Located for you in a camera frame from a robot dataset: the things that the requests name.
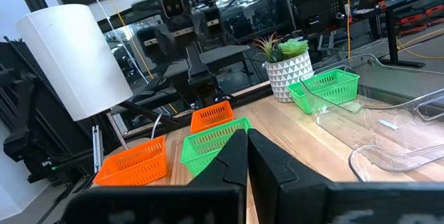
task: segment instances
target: clear plastic tray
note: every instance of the clear plastic tray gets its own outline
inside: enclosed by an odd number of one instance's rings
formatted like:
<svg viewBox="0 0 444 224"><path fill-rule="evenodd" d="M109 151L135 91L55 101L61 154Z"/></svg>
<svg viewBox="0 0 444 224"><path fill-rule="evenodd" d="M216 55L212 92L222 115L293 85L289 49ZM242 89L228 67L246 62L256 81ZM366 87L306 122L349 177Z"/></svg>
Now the clear plastic tray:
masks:
<svg viewBox="0 0 444 224"><path fill-rule="evenodd" d="M302 88L315 122L353 150L358 180L444 181L444 74L358 55L315 75L331 69L360 75L355 100L336 105Z"/></svg>

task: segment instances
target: white cylinder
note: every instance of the white cylinder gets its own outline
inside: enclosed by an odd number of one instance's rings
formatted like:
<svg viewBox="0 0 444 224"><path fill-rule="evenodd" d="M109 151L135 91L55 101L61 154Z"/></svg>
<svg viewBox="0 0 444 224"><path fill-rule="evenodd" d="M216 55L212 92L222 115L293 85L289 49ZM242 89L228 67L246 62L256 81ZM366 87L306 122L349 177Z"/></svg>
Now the white cylinder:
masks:
<svg viewBox="0 0 444 224"><path fill-rule="evenodd" d="M87 6L38 10L17 30L74 121L133 95Z"/></svg>

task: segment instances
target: wooden tabletop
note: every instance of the wooden tabletop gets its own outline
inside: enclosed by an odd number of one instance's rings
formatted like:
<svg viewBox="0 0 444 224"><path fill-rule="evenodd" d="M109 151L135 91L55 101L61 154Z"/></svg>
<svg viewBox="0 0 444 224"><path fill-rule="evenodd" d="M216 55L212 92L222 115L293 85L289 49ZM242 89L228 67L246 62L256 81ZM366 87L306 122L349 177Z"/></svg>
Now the wooden tabletop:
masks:
<svg viewBox="0 0 444 224"><path fill-rule="evenodd" d="M273 96L269 96L237 108L234 110L234 115L236 118L248 117L255 129L330 180L355 181L348 166L348 157L352 149L317 126L313 117L305 114L294 103L279 103ZM180 163L183 139L190 134L188 126L166 135L166 151L169 158L168 175L148 186L186 185L193 179L193 175L185 165ZM136 146L145 141L148 139L132 141L128 146ZM112 154L118 152L121 152L121 149L115 150ZM444 180L442 168L440 164L428 164L424 167L424 173L417 171L389 173L372 167L369 167L368 171L376 180L408 182ZM250 185L248 185L247 223L258 223Z"/></svg>

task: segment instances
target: white pot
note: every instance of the white pot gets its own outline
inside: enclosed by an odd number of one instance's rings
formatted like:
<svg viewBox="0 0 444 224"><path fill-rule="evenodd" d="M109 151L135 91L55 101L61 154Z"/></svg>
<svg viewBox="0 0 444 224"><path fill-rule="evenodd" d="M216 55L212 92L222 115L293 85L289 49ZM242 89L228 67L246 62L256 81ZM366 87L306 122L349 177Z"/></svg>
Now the white pot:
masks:
<svg viewBox="0 0 444 224"><path fill-rule="evenodd" d="M307 79L313 76L313 67L308 51L285 61L273 64L265 62L265 67L271 89L276 99L283 103L293 102L287 85L297 83L301 78Z"/></svg>

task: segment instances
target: plastic basket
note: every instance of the plastic basket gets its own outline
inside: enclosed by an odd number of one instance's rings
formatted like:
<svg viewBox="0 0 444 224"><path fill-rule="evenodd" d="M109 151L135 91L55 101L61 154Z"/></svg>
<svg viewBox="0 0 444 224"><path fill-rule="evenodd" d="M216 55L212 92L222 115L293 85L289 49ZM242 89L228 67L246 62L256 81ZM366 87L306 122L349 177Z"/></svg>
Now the plastic basket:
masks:
<svg viewBox="0 0 444 224"><path fill-rule="evenodd" d="M232 134L238 129L252 128L250 121L240 118L185 138L180 162L197 176L217 156Z"/></svg>
<svg viewBox="0 0 444 224"><path fill-rule="evenodd" d="M315 95L332 103L345 103L356 98L359 76L335 69L324 74L313 76L304 81L304 84ZM302 90L301 83L288 85L295 103L305 113L311 114L307 97Z"/></svg>
<svg viewBox="0 0 444 224"><path fill-rule="evenodd" d="M219 126L234 119L230 102L224 101L193 112L191 118L191 133L196 134L204 130Z"/></svg>
<svg viewBox="0 0 444 224"><path fill-rule="evenodd" d="M442 182L444 73L385 66L358 55L316 70L360 75L355 100L336 104L302 86L314 122L350 147L363 181Z"/></svg>
<svg viewBox="0 0 444 224"><path fill-rule="evenodd" d="M94 183L101 186L140 186L162 178L168 173L165 137L105 159Z"/></svg>

